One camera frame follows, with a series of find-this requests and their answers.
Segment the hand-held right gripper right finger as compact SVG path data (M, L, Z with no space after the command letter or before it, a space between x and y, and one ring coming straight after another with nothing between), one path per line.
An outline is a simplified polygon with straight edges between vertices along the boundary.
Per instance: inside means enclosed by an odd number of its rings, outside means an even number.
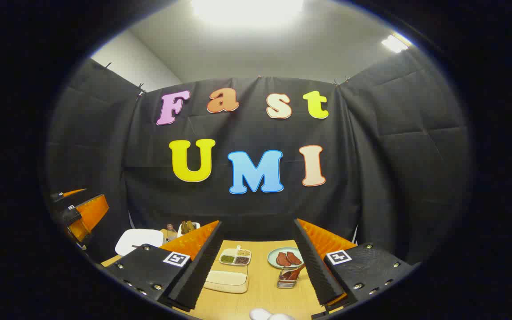
M409 264L378 244L356 245L301 219L293 235L316 297L326 311L354 307L403 281L419 264Z

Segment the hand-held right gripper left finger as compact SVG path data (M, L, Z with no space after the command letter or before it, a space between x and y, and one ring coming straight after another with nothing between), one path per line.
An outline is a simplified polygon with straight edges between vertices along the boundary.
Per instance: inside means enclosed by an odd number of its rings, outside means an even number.
M160 247L142 244L105 270L136 294L189 312L221 247L221 226L211 222Z

